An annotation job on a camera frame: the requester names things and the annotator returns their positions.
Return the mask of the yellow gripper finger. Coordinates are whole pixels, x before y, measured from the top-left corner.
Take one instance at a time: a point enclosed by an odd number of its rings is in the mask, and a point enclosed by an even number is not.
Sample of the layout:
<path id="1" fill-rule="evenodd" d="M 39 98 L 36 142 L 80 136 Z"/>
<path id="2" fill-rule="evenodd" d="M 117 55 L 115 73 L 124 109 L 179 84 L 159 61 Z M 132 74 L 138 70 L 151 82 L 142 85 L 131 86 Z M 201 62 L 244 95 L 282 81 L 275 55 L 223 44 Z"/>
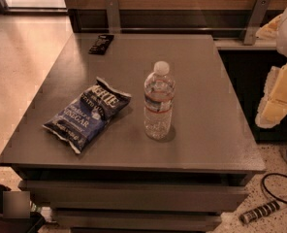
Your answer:
<path id="1" fill-rule="evenodd" d="M 257 109 L 255 123 L 260 128 L 273 128 L 287 116 L 287 63 L 272 66 L 267 75 L 264 96 Z"/>

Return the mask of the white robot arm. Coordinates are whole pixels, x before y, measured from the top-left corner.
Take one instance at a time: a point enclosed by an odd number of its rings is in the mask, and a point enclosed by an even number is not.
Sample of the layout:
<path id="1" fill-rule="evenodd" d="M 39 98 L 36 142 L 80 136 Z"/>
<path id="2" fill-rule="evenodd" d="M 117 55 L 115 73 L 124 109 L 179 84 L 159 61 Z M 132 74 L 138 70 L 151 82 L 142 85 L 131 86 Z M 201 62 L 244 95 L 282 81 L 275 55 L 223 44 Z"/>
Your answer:
<path id="1" fill-rule="evenodd" d="M 256 36 L 260 39 L 275 39 L 277 52 L 287 57 L 287 8 L 261 27 Z M 286 116 L 287 63 L 281 68 L 272 66 L 268 72 L 255 123 L 260 128 L 273 128 Z"/>

